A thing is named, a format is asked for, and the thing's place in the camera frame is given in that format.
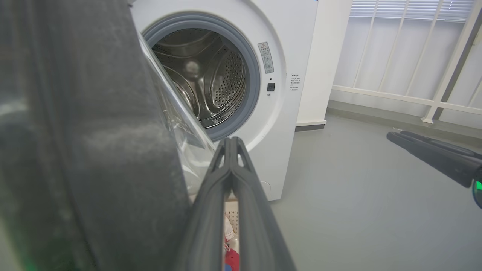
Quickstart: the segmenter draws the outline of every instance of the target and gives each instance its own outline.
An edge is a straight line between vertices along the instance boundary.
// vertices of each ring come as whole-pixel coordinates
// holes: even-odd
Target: white front-loading washing machine
[[[240,137],[281,198],[316,0],[136,0],[136,28],[213,141]]]

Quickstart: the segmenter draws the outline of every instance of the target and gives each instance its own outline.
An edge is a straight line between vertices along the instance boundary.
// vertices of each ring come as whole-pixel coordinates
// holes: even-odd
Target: warning sticker
[[[290,81],[290,90],[299,90],[301,87],[301,77],[299,74],[292,74]]]
[[[267,42],[258,43],[261,57],[263,58],[263,64],[265,65],[265,73],[274,72],[273,59],[271,58],[271,52]]]

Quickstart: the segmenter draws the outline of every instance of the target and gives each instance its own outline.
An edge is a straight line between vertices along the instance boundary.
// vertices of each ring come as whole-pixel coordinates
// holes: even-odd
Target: white venetian blind
[[[438,20],[464,23],[475,0],[443,0]],[[401,18],[408,2],[406,19],[432,20],[440,0],[379,0],[376,18]],[[372,17],[376,0],[353,0],[351,17]]]

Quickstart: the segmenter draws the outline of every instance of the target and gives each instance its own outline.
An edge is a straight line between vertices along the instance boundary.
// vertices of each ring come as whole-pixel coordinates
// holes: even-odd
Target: washing machine drum
[[[216,32],[188,28],[166,35],[152,50],[213,140],[242,125],[229,123],[236,122],[231,117],[250,89],[245,61],[233,43]]]

